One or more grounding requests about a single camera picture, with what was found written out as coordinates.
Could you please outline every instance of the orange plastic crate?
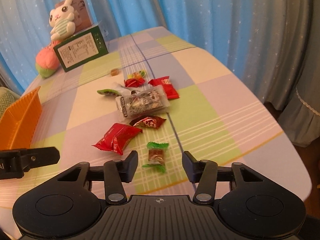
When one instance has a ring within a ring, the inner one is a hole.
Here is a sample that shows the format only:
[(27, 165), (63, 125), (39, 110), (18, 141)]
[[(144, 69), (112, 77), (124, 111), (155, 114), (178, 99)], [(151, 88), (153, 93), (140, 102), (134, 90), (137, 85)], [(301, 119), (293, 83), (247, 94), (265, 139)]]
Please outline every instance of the orange plastic crate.
[(42, 106), (40, 87), (9, 106), (0, 119), (0, 150), (30, 148)]

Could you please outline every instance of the blue curtain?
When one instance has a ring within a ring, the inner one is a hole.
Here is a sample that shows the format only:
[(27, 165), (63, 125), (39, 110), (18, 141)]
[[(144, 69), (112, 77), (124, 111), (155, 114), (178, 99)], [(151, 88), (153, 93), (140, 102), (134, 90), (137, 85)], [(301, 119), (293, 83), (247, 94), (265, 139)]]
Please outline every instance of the blue curtain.
[[(50, 42), (49, 11), (60, 0), (0, 0), (0, 69), (18, 92), (37, 75)], [(263, 101), (284, 35), (286, 0), (88, 0), (109, 39), (155, 26), (206, 49)]]

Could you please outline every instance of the plaid tablecloth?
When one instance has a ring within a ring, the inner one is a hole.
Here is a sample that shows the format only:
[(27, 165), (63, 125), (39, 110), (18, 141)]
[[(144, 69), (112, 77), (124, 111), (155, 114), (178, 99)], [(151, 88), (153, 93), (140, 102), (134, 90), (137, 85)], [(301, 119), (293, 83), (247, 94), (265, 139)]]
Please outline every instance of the plaid tablecloth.
[[(277, 122), (257, 98), (222, 63), (203, 49), (176, 37), (163, 27), (144, 30), (107, 42), (109, 54), (70, 72), (60, 69), (52, 77), (37, 77), (28, 91), (41, 86), (43, 112), (32, 147), (55, 146), (58, 164), (33, 169), (22, 179), (0, 181), (0, 206), (11, 208), (24, 192), (81, 161), (92, 166), (119, 158), (92, 147), (118, 121), (114, 98), (97, 94), (112, 82), (123, 83), (138, 70), (152, 78), (170, 76), (180, 98), (171, 100), (167, 121), (159, 130), (145, 128), (124, 151), (139, 153), (133, 182), (124, 185), (130, 194), (190, 194), (181, 165), (181, 152), (219, 165), (238, 160), (305, 199), (311, 189), (308, 173)], [(111, 77), (113, 68), (121, 73)], [(166, 174), (141, 168), (148, 161), (149, 141), (169, 142)], [(103, 183), (92, 191), (104, 198)], [(228, 191), (221, 184), (216, 197)]]

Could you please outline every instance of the green cushion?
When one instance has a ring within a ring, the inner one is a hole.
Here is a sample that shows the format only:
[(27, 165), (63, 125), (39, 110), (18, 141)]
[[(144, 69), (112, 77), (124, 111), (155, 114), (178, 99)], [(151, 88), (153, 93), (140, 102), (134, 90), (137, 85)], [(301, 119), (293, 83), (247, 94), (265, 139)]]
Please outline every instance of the green cushion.
[(4, 111), (14, 103), (19, 96), (7, 88), (0, 87), (0, 118), (4, 114)]

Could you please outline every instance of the packaged snack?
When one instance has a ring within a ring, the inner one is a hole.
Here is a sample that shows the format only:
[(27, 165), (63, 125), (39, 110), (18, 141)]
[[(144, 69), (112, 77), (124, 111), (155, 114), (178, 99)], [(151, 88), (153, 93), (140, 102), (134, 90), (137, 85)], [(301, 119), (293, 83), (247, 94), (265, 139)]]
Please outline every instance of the packaged snack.
[(143, 85), (146, 81), (140, 77), (140, 78), (129, 78), (127, 80), (124, 81), (124, 85), (126, 87), (134, 87), (137, 88), (141, 85)]
[(143, 126), (159, 129), (159, 127), (164, 123), (167, 119), (161, 118), (155, 115), (147, 115), (136, 118), (130, 122), (132, 126)]
[(128, 79), (130, 78), (140, 78), (140, 77), (145, 77), (146, 72), (144, 70), (140, 70), (138, 72), (133, 72), (132, 74), (128, 74)]
[(137, 127), (115, 123), (105, 133), (103, 138), (92, 146), (102, 151), (113, 151), (120, 155), (123, 155), (123, 150), (127, 147), (129, 142), (140, 132), (142, 132), (142, 129), (139, 129)]
[(120, 84), (113, 82), (110, 88), (102, 89), (97, 91), (100, 95), (107, 95), (107, 96), (128, 96), (131, 94), (131, 90), (121, 86)]
[(162, 85), (168, 99), (179, 98), (179, 94), (177, 93), (177, 91), (174, 89), (173, 85), (169, 81), (169, 76), (151, 79), (148, 83), (152, 86)]
[(147, 148), (149, 150), (149, 162), (148, 164), (143, 165), (143, 168), (155, 167), (160, 172), (165, 172), (165, 160), (164, 152), (168, 148), (169, 143), (155, 143), (148, 142)]
[(116, 98), (120, 121), (132, 120), (142, 115), (167, 112), (170, 105), (162, 86)]

